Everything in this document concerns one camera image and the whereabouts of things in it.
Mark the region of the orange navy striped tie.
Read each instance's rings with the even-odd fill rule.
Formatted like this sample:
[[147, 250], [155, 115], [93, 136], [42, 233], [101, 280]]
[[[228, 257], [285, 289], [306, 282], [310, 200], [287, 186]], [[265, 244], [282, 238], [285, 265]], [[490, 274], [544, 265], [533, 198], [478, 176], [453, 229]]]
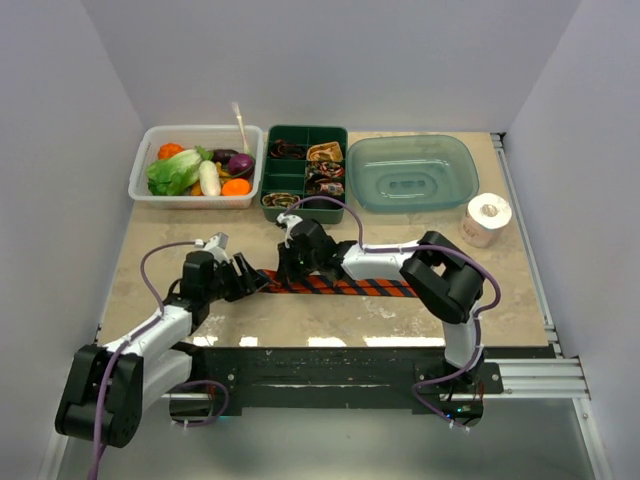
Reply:
[[301, 282], [279, 282], [276, 272], [260, 270], [268, 279], [262, 289], [272, 294], [345, 295], [362, 297], [416, 298], [413, 289], [403, 281], [385, 279], [343, 280], [332, 282], [323, 275], [311, 275]]

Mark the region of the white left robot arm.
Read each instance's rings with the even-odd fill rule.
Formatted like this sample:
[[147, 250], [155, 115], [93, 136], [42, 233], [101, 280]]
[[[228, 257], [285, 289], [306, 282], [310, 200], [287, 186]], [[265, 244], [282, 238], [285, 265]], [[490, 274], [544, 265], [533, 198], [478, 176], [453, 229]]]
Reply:
[[220, 249], [187, 254], [173, 291], [136, 330], [73, 357], [56, 413], [57, 433], [117, 448], [133, 438], [146, 408], [179, 386], [200, 390], [207, 368], [177, 344], [206, 319], [213, 302], [234, 302], [269, 283], [240, 253]]

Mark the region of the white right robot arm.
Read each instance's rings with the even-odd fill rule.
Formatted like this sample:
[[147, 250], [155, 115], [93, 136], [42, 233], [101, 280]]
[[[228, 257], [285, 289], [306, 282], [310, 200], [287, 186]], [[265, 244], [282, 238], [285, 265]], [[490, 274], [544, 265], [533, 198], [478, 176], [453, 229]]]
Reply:
[[279, 215], [276, 225], [285, 232], [278, 245], [279, 284], [308, 286], [311, 276], [320, 275], [327, 287], [340, 282], [358, 287], [364, 281], [373, 282], [375, 290], [401, 285], [443, 324], [448, 386], [466, 393], [480, 382], [482, 346], [471, 315], [484, 278], [446, 237], [429, 231], [404, 244], [371, 245], [338, 242], [318, 221], [293, 214]]

